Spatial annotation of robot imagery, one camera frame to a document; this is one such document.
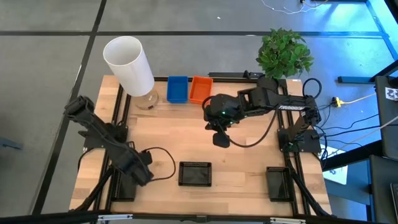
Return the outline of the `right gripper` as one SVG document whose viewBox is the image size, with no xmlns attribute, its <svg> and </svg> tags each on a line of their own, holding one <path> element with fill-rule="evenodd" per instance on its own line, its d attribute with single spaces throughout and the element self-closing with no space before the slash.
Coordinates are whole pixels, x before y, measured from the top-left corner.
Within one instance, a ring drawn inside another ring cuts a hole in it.
<svg viewBox="0 0 398 224">
<path fill-rule="evenodd" d="M 203 102 L 204 120 L 207 122 L 205 129 L 227 129 L 232 124 L 239 123 L 245 118 L 239 98 L 217 94 L 209 96 Z M 230 147 L 229 136 L 226 134 L 213 135 L 213 144 L 218 147 Z"/>
</svg>

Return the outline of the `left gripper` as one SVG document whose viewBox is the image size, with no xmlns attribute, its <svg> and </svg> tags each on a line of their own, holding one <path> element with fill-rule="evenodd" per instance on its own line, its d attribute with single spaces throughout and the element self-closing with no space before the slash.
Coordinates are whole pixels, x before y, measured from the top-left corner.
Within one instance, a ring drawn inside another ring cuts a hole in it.
<svg viewBox="0 0 398 224">
<path fill-rule="evenodd" d="M 154 177 L 144 164 L 141 156 L 126 148 L 117 150 L 117 169 L 123 174 L 138 179 L 138 184 L 141 187 L 150 183 Z"/>
</svg>

